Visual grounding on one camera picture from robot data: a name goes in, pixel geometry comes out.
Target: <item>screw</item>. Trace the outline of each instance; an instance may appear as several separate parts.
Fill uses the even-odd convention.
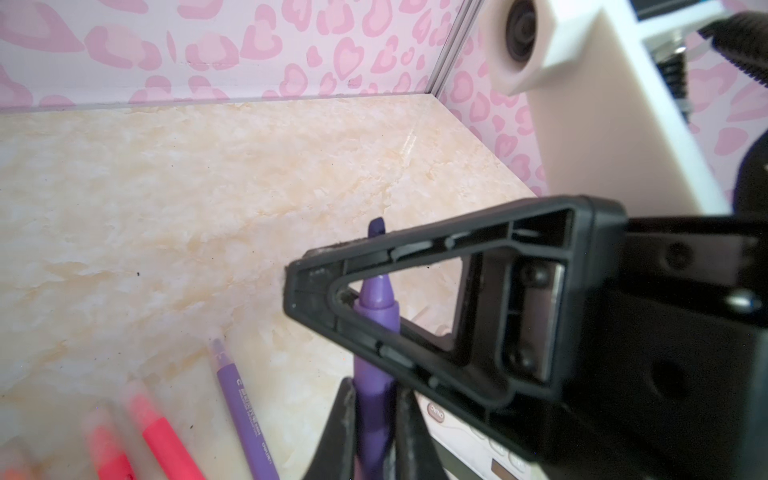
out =
[[[523,286],[542,288],[549,283],[549,271],[542,265],[528,263],[520,269],[520,281]]]
[[[667,247],[664,261],[672,270],[685,270],[694,262],[694,251],[685,243],[672,243]]]
[[[518,345],[515,349],[515,354],[512,357],[512,361],[515,365],[526,372],[533,373],[536,371],[536,353],[529,345]]]

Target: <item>purple marker cap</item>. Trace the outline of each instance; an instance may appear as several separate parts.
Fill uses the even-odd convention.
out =
[[[368,226],[368,236],[384,234],[384,219]],[[355,311],[379,325],[400,331],[400,305],[395,301],[388,275],[363,280]],[[382,464],[392,442],[395,411],[395,380],[387,373],[355,357],[354,385],[357,390],[357,455],[364,480],[380,480]]]
[[[225,366],[234,363],[227,353],[227,346],[224,343],[224,339],[220,336],[211,336],[208,341],[208,353],[210,354],[210,361],[214,365],[214,372],[218,372]]]

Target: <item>white plastic housing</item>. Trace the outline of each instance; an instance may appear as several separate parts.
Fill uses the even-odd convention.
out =
[[[498,27],[513,1],[487,2],[482,14],[488,71],[495,90],[526,92],[553,194],[619,200],[633,217],[730,213],[644,45],[685,32],[681,22],[689,28],[724,12],[717,0],[645,22],[637,21],[629,0],[594,0],[589,15],[564,6],[580,2],[534,0],[536,43],[529,63],[517,69],[500,53],[506,53],[505,32]],[[563,18],[552,14],[559,8],[571,12],[564,14],[571,21],[555,21]],[[573,44],[563,48],[563,38]]]

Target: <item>black cable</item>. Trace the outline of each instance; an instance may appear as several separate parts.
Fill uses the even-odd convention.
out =
[[[768,86],[768,13],[739,12],[699,30],[712,48],[741,71]]]
[[[678,53],[672,55],[666,60],[662,60],[656,63],[661,77],[664,79],[664,83],[670,89],[672,98],[678,101],[685,100],[688,96],[688,84],[686,76],[686,63],[685,54]],[[680,109],[683,117],[688,121],[688,114],[690,112]]]

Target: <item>red marker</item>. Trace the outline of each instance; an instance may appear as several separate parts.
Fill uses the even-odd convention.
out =
[[[123,401],[144,441],[168,480],[205,480],[168,420],[152,402],[141,381],[125,386]]]
[[[6,443],[0,447],[0,478],[2,480],[35,480],[26,455],[15,445]]]
[[[135,480],[112,417],[106,408],[96,408],[83,418],[83,434],[99,480]]]

